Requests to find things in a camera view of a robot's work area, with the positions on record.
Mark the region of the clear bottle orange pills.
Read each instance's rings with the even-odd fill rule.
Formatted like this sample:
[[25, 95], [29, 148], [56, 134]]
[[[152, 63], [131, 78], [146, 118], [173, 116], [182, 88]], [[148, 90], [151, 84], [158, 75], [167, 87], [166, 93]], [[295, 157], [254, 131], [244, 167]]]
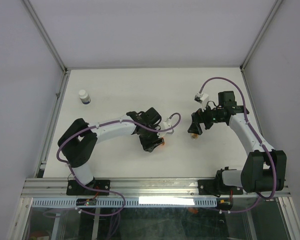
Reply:
[[195, 134], [195, 133], [191, 133], [190, 137], [191, 137], [191, 139], [196, 140], [196, 139], [198, 139], [199, 135]]

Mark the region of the orange pill organizer box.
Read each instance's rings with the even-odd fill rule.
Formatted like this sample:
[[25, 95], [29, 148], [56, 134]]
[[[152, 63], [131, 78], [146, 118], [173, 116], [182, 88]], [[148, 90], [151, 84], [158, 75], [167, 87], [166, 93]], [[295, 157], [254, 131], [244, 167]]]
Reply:
[[158, 147], [163, 147], [165, 145], [165, 140], [164, 140], [164, 138], [162, 137], [161, 138], [161, 143], [158, 145]]

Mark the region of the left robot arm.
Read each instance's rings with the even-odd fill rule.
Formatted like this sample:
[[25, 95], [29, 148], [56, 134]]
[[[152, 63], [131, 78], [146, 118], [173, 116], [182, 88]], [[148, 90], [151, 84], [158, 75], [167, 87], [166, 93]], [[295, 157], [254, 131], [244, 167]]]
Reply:
[[151, 153], [156, 147], [164, 143], [164, 139], [156, 132], [159, 130], [161, 115], [153, 108], [147, 111], [130, 111], [121, 119], [104, 122], [99, 127], [92, 128], [83, 118], [76, 119], [58, 140], [57, 145], [78, 179], [77, 188], [83, 194], [90, 194], [95, 188], [95, 178], [88, 165], [96, 144], [121, 137], [138, 135], [144, 151]]

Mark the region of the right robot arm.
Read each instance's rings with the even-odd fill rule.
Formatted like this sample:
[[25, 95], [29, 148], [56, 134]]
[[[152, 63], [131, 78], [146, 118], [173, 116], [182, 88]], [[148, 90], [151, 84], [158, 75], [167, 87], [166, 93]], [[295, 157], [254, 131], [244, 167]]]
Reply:
[[225, 123], [237, 135], [247, 154], [241, 170], [225, 167], [216, 172], [215, 178], [203, 184], [203, 190], [219, 196], [235, 191], [241, 194], [281, 191], [285, 185], [287, 155], [276, 150], [251, 128], [249, 111], [238, 105], [233, 91], [218, 93], [218, 104], [210, 107], [209, 95], [197, 93], [195, 101], [201, 108], [191, 114], [188, 133], [200, 136], [214, 124]]

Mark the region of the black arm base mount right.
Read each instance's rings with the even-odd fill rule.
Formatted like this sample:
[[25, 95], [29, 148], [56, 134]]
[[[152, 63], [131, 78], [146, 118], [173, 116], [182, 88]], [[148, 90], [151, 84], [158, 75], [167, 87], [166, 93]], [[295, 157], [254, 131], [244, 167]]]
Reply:
[[219, 198], [221, 195], [243, 195], [243, 190], [241, 188], [224, 185], [221, 181], [216, 179], [199, 179], [197, 185], [198, 194], [200, 196], [211, 195]]

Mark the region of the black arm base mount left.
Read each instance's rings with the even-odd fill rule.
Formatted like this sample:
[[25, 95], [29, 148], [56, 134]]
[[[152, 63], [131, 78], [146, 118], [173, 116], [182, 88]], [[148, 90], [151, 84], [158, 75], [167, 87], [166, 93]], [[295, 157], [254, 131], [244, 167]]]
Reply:
[[94, 179], [83, 187], [76, 180], [69, 180], [67, 183], [67, 196], [108, 196], [111, 187], [109, 179]]

